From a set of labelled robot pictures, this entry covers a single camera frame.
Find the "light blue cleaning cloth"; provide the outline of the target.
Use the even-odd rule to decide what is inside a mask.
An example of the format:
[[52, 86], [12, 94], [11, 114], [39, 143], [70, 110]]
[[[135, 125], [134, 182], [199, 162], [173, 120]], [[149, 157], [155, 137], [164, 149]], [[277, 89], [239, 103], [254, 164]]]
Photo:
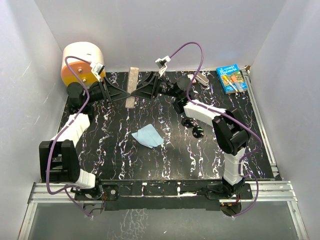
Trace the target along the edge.
[[149, 149], [156, 148], [164, 143], [164, 139], [159, 135], [152, 124], [142, 127], [131, 135], [139, 144]]

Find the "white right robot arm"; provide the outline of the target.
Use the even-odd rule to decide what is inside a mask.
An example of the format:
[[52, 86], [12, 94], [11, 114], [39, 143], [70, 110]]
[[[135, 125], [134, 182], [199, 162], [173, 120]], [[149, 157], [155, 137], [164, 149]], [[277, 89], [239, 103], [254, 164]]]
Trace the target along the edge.
[[245, 184], [241, 159], [251, 134], [237, 109], [225, 110], [195, 100], [189, 83], [190, 79], [186, 76], [169, 82], [159, 73], [151, 72], [137, 85], [131, 96], [146, 100], [153, 100], [159, 94], [173, 97], [174, 110], [184, 115], [182, 125], [191, 128], [197, 139], [204, 137], [204, 131], [196, 122], [203, 122], [213, 128], [217, 144], [224, 154], [224, 173], [221, 187], [210, 188], [210, 191], [233, 199], [240, 194]]

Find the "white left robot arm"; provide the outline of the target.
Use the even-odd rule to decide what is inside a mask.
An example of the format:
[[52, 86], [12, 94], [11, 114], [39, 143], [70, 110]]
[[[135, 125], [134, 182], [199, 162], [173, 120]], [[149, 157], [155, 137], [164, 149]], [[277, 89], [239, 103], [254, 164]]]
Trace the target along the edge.
[[103, 195], [104, 188], [93, 173], [81, 169], [76, 146], [93, 121], [94, 102], [105, 100], [111, 103], [127, 99], [130, 94], [106, 77], [94, 82], [89, 88], [84, 88], [79, 82], [72, 82], [66, 92], [70, 107], [67, 122], [56, 136], [39, 145], [41, 180], [46, 183], [51, 195], [59, 193], [50, 188], [51, 184], [57, 183], [64, 185], [63, 191], [71, 189], [74, 193], [97, 200]]

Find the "grey glasses case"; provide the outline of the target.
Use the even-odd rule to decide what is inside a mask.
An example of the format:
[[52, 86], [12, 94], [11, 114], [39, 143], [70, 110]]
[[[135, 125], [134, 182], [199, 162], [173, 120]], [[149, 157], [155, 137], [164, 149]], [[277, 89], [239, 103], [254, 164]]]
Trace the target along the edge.
[[[131, 94], [133, 91], [137, 89], [137, 83], [139, 79], [139, 68], [138, 67], [130, 67], [128, 72], [127, 79], [127, 92]], [[135, 97], [130, 96], [126, 99], [125, 107], [127, 109], [133, 109], [135, 106]]]

